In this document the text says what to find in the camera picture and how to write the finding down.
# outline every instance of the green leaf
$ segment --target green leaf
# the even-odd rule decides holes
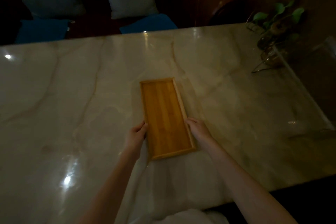
[[[292,20],[294,23],[298,24],[300,21],[301,14],[304,12],[304,8],[300,7],[292,13]]]
[[[285,11],[285,6],[281,3],[275,4],[276,14],[282,14]]]
[[[267,18],[267,16],[268,16],[268,14],[258,12],[254,15],[253,21],[257,22],[257,21],[260,21],[260,20],[264,20],[264,19]]]
[[[291,0],[291,1],[288,3],[288,5],[286,5],[285,7],[291,7],[291,6],[294,4],[294,1],[295,1],[295,0]]]
[[[264,29],[269,29],[269,27],[270,27],[270,21],[265,21],[264,23],[263,23],[263,27],[264,27]]]
[[[296,39],[298,39],[300,37],[300,35],[298,33],[292,33],[290,34],[289,36],[287,36],[287,39],[288,40],[291,40],[291,41],[295,41]]]

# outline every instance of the person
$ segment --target person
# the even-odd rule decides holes
[[[295,219],[256,182],[211,136],[203,121],[187,118],[185,121],[200,146],[210,155],[213,164],[231,192],[232,198],[249,224],[297,223]],[[98,192],[92,205],[79,224],[114,223],[123,199],[132,169],[140,157],[148,124],[130,129],[126,145],[111,175]],[[189,210],[165,218],[162,223],[213,223],[205,213]]]

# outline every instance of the rectangular wooden tray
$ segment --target rectangular wooden tray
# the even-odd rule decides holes
[[[148,123],[149,160],[196,150],[183,102],[174,78],[140,82],[145,122]]]

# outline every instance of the table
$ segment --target table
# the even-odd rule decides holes
[[[139,82],[175,77],[189,116],[267,190],[336,174],[331,128],[285,69],[251,74],[243,24],[0,48],[2,222],[73,223],[143,119]],[[231,201],[208,155],[136,163],[116,223]]]

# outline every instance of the forearm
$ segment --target forearm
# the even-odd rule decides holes
[[[215,140],[203,146],[211,156],[246,221],[251,223],[297,223]]]
[[[114,223],[136,161],[131,150],[122,152],[114,170],[95,196],[80,224]]]

